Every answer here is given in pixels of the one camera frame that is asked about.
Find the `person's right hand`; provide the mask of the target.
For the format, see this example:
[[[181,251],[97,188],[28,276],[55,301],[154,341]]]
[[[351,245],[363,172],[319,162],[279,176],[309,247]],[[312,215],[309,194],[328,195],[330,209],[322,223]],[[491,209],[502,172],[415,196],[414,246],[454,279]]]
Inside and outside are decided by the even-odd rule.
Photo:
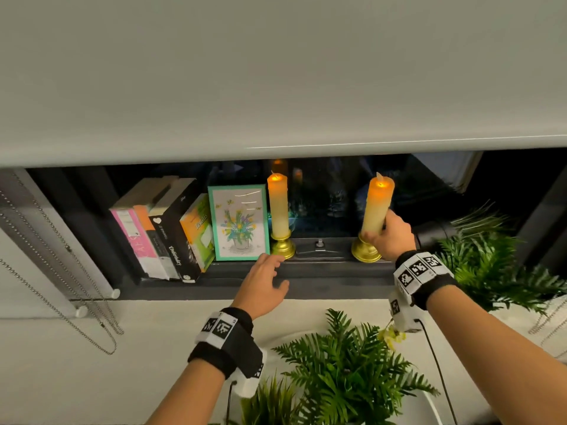
[[[387,261],[395,262],[402,254],[417,249],[411,226],[392,209],[387,211],[381,233],[384,233],[384,251],[379,253]]]

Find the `person's left hand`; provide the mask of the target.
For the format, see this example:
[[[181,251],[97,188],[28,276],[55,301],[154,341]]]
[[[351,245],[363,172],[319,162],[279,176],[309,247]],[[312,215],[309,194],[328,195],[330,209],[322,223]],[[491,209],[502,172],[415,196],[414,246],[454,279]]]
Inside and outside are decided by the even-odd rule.
[[[282,256],[262,254],[245,277],[231,307],[245,311],[252,321],[278,307],[286,295],[279,295],[272,284],[284,261]]]

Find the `cream flameless candle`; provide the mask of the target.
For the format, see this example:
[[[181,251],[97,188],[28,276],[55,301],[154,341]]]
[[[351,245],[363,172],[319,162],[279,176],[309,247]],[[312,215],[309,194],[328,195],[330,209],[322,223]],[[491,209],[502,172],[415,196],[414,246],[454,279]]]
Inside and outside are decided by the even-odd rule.
[[[394,180],[379,172],[370,181],[361,228],[361,236],[365,241],[381,234],[394,189]]]
[[[289,234],[287,177],[280,173],[272,173],[267,179],[267,185],[273,237],[275,239],[287,237]]]

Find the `person's left forearm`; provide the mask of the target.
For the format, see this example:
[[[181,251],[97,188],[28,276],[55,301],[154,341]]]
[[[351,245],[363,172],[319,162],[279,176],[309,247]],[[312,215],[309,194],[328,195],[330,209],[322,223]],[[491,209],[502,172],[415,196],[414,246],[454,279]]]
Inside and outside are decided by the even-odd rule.
[[[224,382],[222,371],[192,360],[145,425],[208,425]]]

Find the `person's right forearm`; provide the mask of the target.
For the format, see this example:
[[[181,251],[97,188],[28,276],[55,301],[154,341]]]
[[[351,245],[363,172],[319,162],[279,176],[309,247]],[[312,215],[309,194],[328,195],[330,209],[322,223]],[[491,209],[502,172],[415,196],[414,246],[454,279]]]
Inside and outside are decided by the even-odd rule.
[[[502,425],[567,425],[567,365],[454,285],[427,309]]]

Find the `gold candle holder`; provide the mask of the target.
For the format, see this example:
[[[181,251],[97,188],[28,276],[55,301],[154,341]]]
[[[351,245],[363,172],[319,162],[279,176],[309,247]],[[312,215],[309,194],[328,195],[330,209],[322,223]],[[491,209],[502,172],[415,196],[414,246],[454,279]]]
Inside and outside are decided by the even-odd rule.
[[[288,229],[285,235],[282,235],[280,237],[275,236],[273,233],[271,233],[271,255],[282,256],[284,257],[284,259],[290,259],[294,257],[296,246],[290,237],[290,229]]]
[[[382,257],[376,247],[364,239],[362,233],[358,233],[357,238],[351,244],[351,254],[355,259],[367,264],[377,262]]]

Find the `green and orange book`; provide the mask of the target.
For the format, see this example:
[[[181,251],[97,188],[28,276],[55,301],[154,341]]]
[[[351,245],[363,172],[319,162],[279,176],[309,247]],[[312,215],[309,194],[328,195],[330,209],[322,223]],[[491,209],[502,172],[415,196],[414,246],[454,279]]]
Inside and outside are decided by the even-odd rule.
[[[209,195],[200,194],[180,219],[193,257],[206,272],[216,257]]]

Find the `yellow artificial flower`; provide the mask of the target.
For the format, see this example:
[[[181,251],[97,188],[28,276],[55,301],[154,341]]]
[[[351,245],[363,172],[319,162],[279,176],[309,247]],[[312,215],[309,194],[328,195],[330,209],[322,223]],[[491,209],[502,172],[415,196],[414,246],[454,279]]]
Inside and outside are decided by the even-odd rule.
[[[398,344],[404,342],[407,338],[406,333],[397,330],[393,323],[389,323],[385,328],[379,330],[378,340],[386,343],[391,351],[395,351]]]

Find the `large green fern plant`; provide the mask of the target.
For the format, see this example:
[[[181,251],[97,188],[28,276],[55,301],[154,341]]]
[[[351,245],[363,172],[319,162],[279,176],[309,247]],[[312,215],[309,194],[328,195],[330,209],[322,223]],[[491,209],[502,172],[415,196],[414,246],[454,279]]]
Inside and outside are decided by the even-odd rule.
[[[343,311],[325,314],[326,333],[305,334],[273,348],[293,367],[283,374],[302,390],[300,425],[394,425],[406,397],[440,395],[390,348],[379,326],[353,326]]]

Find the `small green fern plant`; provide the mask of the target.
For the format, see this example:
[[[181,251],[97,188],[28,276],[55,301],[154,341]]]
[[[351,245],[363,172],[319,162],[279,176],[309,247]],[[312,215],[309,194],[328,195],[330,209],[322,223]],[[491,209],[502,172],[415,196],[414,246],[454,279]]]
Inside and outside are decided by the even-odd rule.
[[[251,398],[239,398],[240,419],[231,418],[230,405],[223,425],[299,425],[301,402],[285,377],[261,380]]]

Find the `bushy green fern plant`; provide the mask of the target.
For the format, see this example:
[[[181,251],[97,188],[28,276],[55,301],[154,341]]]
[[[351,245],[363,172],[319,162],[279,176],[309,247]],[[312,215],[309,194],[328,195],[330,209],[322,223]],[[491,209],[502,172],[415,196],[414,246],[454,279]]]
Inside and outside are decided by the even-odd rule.
[[[450,224],[456,234],[434,241],[433,253],[453,273],[461,289],[487,312],[518,305],[545,314],[549,300],[567,294],[567,280],[516,257],[519,240],[507,217],[486,203]]]

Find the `orange spine book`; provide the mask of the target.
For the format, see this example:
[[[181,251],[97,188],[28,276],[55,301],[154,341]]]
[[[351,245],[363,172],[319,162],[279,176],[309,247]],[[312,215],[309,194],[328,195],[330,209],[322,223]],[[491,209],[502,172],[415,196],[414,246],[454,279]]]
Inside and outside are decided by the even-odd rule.
[[[179,280],[175,265],[149,218],[150,211],[177,179],[177,176],[142,179],[137,185],[138,194],[132,202],[137,220],[144,231],[142,236],[148,243],[149,256],[144,258],[144,263],[150,278]]]

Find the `pink spine book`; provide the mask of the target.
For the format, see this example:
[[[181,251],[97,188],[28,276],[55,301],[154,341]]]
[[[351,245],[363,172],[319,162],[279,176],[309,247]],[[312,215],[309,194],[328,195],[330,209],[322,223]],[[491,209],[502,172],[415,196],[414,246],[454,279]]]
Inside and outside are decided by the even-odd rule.
[[[110,207],[110,213],[113,215],[124,236],[127,238],[134,252],[134,255],[136,256],[139,264],[142,267],[142,270],[147,275],[145,271],[147,267],[144,263],[144,258],[147,258],[149,256],[148,243],[147,240],[144,240],[142,236],[144,231],[137,220],[137,216],[133,210],[132,203],[136,195],[138,194],[138,183],[134,185],[119,200],[117,200],[117,202],[112,207]]]

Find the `large grey roller blind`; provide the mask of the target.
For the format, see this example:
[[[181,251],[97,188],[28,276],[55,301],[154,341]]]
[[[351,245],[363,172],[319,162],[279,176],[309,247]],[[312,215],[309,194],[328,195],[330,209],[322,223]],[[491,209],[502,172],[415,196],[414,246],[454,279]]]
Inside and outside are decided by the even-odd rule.
[[[567,0],[0,0],[0,168],[567,147]]]

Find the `dark window frame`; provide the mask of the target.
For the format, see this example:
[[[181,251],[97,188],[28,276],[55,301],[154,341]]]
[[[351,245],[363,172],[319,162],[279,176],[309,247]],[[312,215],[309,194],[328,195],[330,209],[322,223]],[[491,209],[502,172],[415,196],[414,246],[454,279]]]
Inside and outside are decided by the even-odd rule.
[[[396,155],[307,157],[181,163],[63,166],[27,169],[40,190],[124,300],[229,299],[250,261],[212,263],[196,283],[149,278],[110,214],[110,207],[143,178],[196,178],[208,186],[252,185],[276,169],[290,185],[295,238],[344,238],[351,243],[362,225],[371,174],[393,178],[392,209],[412,227],[453,221],[491,203],[507,217],[507,228],[523,240],[528,258],[539,240],[535,212],[559,179],[567,187],[567,148],[428,152]],[[384,299],[392,264],[363,264],[352,254],[342,262],[284,264],[292,299]]]

